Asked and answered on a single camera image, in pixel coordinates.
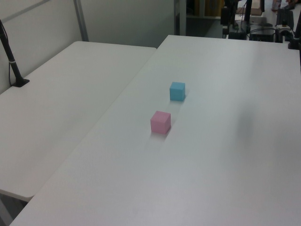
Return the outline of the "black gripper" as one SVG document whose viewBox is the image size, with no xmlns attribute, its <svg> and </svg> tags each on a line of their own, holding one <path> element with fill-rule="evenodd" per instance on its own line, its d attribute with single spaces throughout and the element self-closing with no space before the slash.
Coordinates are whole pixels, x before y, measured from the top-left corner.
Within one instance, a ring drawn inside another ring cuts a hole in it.
<svg viewBox="0 0 301 226">
<path fill-rule="evenodd" d="M 229 8 L 234 7 L 238 4 L 238 0 L 224 0 L 224 7 L 221 8 L 221 24 L 222 25 L 230 25 L 237 26 L 235 21 L 237 8 Z"/>
</svg>

